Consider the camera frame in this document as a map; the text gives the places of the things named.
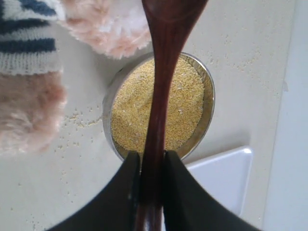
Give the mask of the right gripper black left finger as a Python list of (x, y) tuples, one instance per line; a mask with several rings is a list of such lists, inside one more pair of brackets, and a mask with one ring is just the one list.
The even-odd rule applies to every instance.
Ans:
[(110, 182), (51, 231), (133, 231), (139, 197), (140, 156), (130, 152)]

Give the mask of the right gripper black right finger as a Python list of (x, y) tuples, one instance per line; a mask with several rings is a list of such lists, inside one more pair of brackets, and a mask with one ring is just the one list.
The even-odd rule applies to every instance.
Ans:
[(257, 230), (204, 190), (175, 151), (164, 157), (162, 198), (167, 231)]

